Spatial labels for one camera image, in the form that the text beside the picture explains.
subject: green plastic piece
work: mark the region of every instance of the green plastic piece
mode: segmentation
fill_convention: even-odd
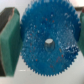
[[[80,32],[80,38],[78,41],[78,46],[82,54],[84,55],[84,13],[81,13],[80,20],[81,20],[81,32]]]
[[[0,34],[0,49],[2,65],[6,76],[14,76],[22,40],[20,37],[20,15],[14,9],[12,19],[6,24]]]

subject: gear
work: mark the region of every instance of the gear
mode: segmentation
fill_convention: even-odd
[[[70,67],[79,51],[79,27],[75,9],[67,1],[40,0],[28,5],[21,20],[21,55],[28,67],[47,76]]]

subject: blue gear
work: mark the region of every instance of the blue gear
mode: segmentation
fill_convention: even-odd
[[[75,9],[63,0],[40,0],[26,9],[21,20],[21,55],[30,69],[41,75],[56,75],[69,67],[78,55],[80,23]],[[45,40],[53,39],[48,52]]]

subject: blue plastic gear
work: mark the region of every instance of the blue plastic gear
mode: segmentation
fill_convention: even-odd
[[[30,69],[41,75],[56,75],[70,67],[78,55],[80,23],[74,7],[63,0],[34,1],[21,20],[21,55]],[[55,45],[49,52],[46,39]]]

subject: white background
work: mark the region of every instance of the white background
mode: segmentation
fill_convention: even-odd
[[[30,0],[0,0],[0,11],[5,7],[16,7],[22,17]],[[71,0],[74,6],[83,6],[82,0]],[[81,53],[68,70],[62,74],[44,77],[35,74],[25,65],[22,57],[19,57],[14,77],[0,77],[0,84],[84,84],[84,58]]]

